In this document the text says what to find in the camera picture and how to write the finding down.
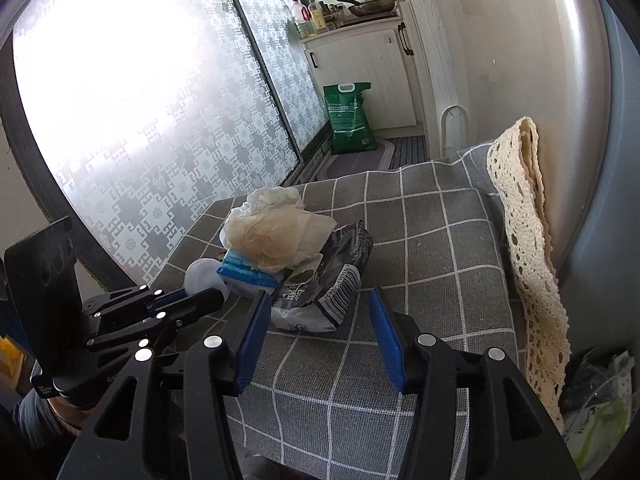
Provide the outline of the person's left hand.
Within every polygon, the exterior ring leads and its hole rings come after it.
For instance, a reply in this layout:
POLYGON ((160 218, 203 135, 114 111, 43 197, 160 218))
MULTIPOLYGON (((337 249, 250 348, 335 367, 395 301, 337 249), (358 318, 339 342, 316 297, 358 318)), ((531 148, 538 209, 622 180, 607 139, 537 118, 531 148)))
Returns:
POLYGON ((48 399, 51 410, 61 424, 74 436, 79 436, 84 429, 85 423, 96 411, 96 408, 81 410, 77 406, 70 404, 62 396, 48 399))

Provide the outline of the person's left forearm sleeve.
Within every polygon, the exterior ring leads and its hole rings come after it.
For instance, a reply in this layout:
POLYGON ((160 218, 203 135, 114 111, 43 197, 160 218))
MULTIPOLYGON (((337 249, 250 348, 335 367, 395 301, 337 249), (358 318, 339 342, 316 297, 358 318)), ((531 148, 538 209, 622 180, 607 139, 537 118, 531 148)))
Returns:
POLYGON ((1 478, 56 479, 80 430, 55 414, 34 390, 1 407, 1 478))

